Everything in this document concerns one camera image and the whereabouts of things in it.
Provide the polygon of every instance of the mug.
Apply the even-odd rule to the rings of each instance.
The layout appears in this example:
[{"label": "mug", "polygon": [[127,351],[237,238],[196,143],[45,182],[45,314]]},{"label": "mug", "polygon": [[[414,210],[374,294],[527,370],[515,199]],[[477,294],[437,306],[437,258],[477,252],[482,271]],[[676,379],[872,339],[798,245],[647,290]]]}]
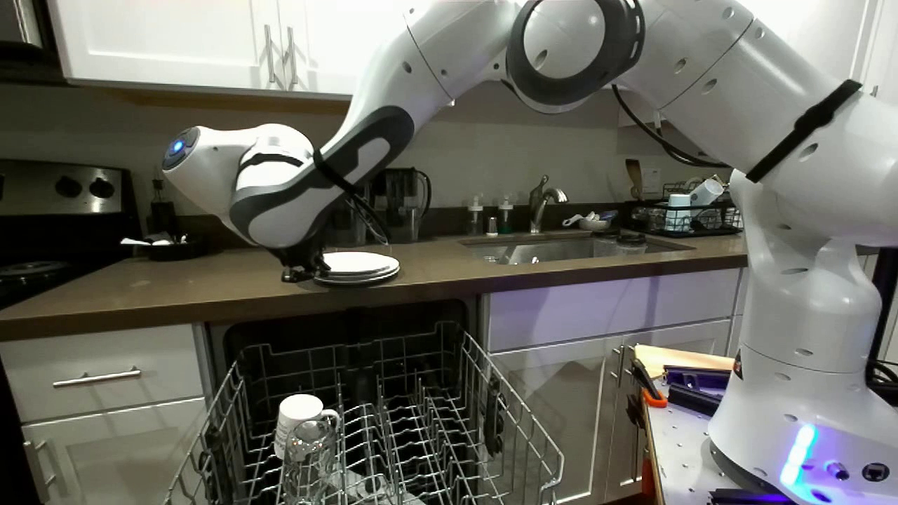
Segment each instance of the mug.
[{"label": "mug", "polygon": [[327,405],[318,395],[286,395],[278,407],[276,457],[285,461],[285,449],[289,440],[303,446],[318,445],[322,438],[335,438],[341,423],[341,412],[327,409]]}]

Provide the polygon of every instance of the kitchen sink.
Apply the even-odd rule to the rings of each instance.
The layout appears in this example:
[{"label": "kitchen sink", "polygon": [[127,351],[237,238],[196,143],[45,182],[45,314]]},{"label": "kitchen sink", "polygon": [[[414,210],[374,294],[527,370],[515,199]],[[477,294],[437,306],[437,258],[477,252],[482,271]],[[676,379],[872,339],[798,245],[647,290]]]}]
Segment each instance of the kitchen sink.
[{"label": "kitchen sink", "polygon": [[620,245],[613,236],[517,236],[463,241],[488,264],[544,264],[569,258],[614,258],[691,251],[686,245],[647,238],[642,245]]}]

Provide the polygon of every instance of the dish rack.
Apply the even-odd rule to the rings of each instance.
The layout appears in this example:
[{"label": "dish rack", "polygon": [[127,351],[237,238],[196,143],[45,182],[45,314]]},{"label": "dish rack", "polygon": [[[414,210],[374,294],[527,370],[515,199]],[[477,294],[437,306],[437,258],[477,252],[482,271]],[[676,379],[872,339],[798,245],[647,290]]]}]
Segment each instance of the dish rack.
[{"label": "dish rack", "polygon": [[342,415],[322,505],[544,505],[565,456],[457,324],[374,342],[272,351],[228,370],[165,505],[297,505],[272,432],[280,398]]},{"label": "dish rack", "polygon": [[640,210],[647,213],[647,234],[655,236],[687,238],[742,234],[742,217],[734,203],[714,203],[703,207],[672,207],[668,203],[647,203]]}]

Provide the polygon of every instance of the wire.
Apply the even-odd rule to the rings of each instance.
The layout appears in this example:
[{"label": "wire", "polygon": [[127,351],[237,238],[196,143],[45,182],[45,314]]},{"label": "wire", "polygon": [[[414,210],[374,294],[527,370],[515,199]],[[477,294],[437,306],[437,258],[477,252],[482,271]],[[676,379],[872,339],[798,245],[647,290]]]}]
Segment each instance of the wire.
[{"label": "wire", "polygon": [[374,207],[357,195],[357,189],[335,168],[327,163],[327,158],[315,150],[315,168],[336,186],[353,205],[362,207],[365,223],[372,224],[369,231],[383,241],[391,245],[391,227],[374,213]]},{"label": "wire", "polygon": [[624,102],[617,85],[613,85],[613,94],[614,94],[620,111],[624,111],[651,142],[658,142],[658,143],[666,150],[666,154],[675,158],[676,163],[682,163],[682,167],[696,167],[696,168],[734,168],[734,167],[727,167],[727,163],[708,160],[708,158],[696,158],[696,154],[691,154],[691,153],[668,143],[666,137],[661,137],[658,133],[651,133],[651,129],[637,119],[637,112]]}]

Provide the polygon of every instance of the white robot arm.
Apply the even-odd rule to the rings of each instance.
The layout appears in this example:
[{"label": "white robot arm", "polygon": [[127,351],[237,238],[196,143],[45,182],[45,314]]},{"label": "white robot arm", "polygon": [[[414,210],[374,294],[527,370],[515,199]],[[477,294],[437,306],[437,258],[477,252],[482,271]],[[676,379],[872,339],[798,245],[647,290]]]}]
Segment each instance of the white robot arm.
[{"label": "white robot arm", "polygon": [[320,150],[289,127],[188,129],[165,177],[285,264],[456,99],[503,80],[565,112],[617,83],[735,167],[750,294],[710,446],[798,502],[898,502],[898,415],[864,388],[881,311],[856,245],[898,245],[898,112],[804,63],[735,0],[429,0],[376,52]]}]

